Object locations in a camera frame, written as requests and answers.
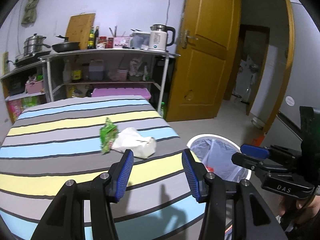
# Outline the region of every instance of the white metal shelf leg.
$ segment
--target white metal shelf leg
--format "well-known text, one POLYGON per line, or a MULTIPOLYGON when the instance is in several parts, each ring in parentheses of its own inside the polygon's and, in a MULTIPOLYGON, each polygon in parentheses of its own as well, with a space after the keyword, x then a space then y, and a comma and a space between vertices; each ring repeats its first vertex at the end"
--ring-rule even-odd
POLYGON ((164 62, 163 74, 162 74, 162 80, 161 80, 161 89, 160 89, 158 109, 157 109, 158 113, 160 113, 160 109, 161 109, 161 102, 162 102, 163 93, 164 93, 165 80, 167 78, 168 66, 169 66, 169 55, 166 55, 165 62, 164 62))
POLYGON ((53 102, 54 100, 53 100, 53 91, 52 91, 50 60, 47 60, 47 75, 48 75, 48 86, 49 86, 50 100, 51 100, 51 102, 53 102))

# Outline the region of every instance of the cutting board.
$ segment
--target cutting board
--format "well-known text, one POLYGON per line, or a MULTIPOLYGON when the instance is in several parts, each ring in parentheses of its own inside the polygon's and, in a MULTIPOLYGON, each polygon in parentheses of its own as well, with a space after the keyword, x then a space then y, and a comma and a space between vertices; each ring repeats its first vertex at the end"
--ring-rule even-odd
POLYGON ((80 49, 87 49, 91 26, 95 13, 71 16, 66 32, 69 41, 79 41, 80 49))

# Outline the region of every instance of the floor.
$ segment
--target floor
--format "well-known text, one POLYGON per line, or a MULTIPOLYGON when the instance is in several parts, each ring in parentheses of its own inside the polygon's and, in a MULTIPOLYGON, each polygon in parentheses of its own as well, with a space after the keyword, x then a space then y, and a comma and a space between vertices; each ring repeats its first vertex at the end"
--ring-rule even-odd
MULTIPOLYGON (((214 119, 169 122, 169 124, 185 144, 193 136, 208 133, 223 136, 241 146, 243 143, 250 144, 254 138, 263 135, 261 130, 252 125, 252 117, 253 115, 245 114, 245 104, 232 98, 230 101, 223 100, 214 119)), ((254 172, 250 181, 276 215, 279 197, 261 189, 261 182, 254 172)))

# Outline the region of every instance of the black wok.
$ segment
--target black wok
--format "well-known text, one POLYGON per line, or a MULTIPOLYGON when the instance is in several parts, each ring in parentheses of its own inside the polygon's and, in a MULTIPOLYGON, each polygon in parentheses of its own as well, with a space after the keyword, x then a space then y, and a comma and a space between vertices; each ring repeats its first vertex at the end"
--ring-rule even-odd
POLYGON ((73 51, 73 50, 80 49, 79 47, 80 42, 69 41, 68 37, 63 37, 61 35, 56 37, 64 39, 64 42, 52 45, 52 48, 55 52, 59 53, 59 52, 66 52, 66 51, 73 51))

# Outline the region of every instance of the striped tablecloth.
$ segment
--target striped tablecloth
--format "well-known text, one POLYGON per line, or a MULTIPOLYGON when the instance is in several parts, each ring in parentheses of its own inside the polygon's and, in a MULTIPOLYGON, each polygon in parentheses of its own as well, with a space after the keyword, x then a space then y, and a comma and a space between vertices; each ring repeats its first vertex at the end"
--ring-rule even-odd
MULTIPOLYGON (((135 158, 127 191, 112 205, 119 239, 198 239, 205 204, 190 194, 181 164, 185 145, 139 96, 71 98, 20 115, 0 149, 0 214, 9 229, 29 240, 67 180, 92 180, 120 160, 121 153, 100 152, 106 116, 120 131, 134 127, 157 141, 150 158, 135 158)), ((86 240, 92 239, 89 201, 84 221, 86 240)))

